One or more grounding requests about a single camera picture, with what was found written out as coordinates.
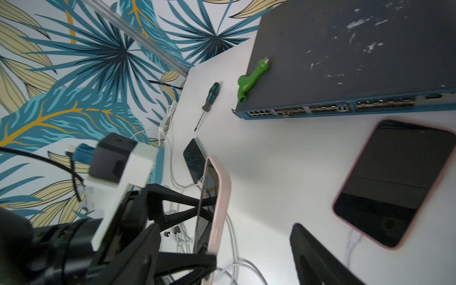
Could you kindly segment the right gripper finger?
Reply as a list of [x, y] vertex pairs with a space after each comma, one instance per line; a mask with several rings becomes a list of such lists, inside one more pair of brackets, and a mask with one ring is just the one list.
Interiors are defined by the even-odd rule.
[[290, 245], [301, 285], [363, 284], [299, 223], [292, 227]]

